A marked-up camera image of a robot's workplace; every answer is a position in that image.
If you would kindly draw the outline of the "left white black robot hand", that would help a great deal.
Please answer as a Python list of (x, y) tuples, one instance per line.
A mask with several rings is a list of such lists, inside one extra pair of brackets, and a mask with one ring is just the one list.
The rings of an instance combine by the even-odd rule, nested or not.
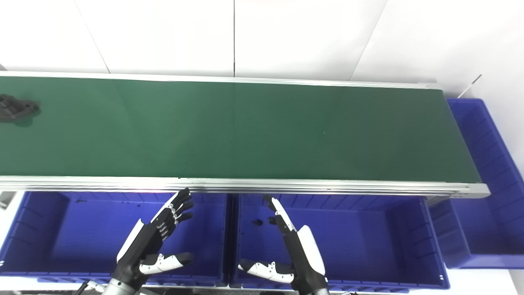
[(110, 285), (135, 294), (150, 276), (190, 264), (193, 260), (190, 252), (162, 254), (160, 250), (177, 226), (192, 218), (189, 209), (193, 206), (191, 192), (184, 188), (176, 192), (149, 223), (138, 220), (118, 252)]

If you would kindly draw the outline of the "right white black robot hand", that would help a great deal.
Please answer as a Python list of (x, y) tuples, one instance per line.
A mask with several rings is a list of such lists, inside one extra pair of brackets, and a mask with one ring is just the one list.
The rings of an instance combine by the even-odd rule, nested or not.
[(309, 226), (296, 229), (277, 198), (270, 194), (264, 194), (263, 198), (274, 212), (270, 220), (282, 233), (291, 263), (286, 265), (276, 261), (266, 263), (241, 259), (237, 268), (252, 276), (290, 284), (300, 295), (328, 295), (330, 292), (325, 265)]

